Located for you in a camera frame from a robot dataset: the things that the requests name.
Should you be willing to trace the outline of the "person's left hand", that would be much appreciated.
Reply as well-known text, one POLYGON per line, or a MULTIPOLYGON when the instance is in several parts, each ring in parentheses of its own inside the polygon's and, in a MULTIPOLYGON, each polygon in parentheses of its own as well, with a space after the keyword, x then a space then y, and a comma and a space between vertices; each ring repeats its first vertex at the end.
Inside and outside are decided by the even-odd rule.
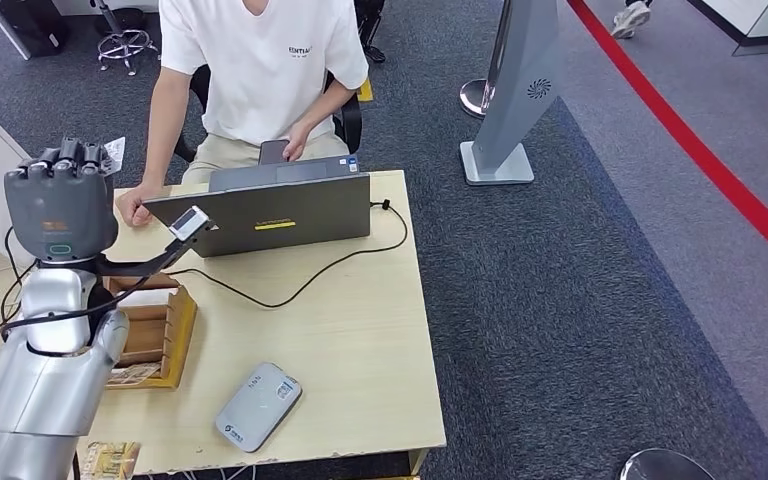
POLYGON ((287 134, 288 143, 283 151, 283 157, 286 161, 297 161, 301 158, 312 126, 307 121, 298 121, 294 123, 287 134))

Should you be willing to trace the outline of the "person's right hand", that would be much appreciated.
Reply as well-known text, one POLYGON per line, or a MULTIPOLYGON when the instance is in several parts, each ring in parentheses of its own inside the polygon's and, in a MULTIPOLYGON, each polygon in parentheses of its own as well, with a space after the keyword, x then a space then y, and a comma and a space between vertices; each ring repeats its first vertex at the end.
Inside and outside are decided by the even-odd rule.
POLYGON ((130 227, 146 226, 153 216, 143 203, 146 200, 158 198, 161 193, 162 186, 147 183, 140 183, 126 191, 116 199, 116 206, 122 219, 130 227))

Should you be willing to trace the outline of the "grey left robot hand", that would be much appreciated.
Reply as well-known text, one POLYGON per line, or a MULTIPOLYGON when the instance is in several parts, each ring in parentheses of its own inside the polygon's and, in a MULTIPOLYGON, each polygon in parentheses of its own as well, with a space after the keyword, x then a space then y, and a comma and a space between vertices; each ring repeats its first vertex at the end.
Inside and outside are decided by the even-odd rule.
POLYGON ((65 137, 4 174, 20 245, 47 263, 93 259, 115 242, 113 161, 98 143, 65 137))

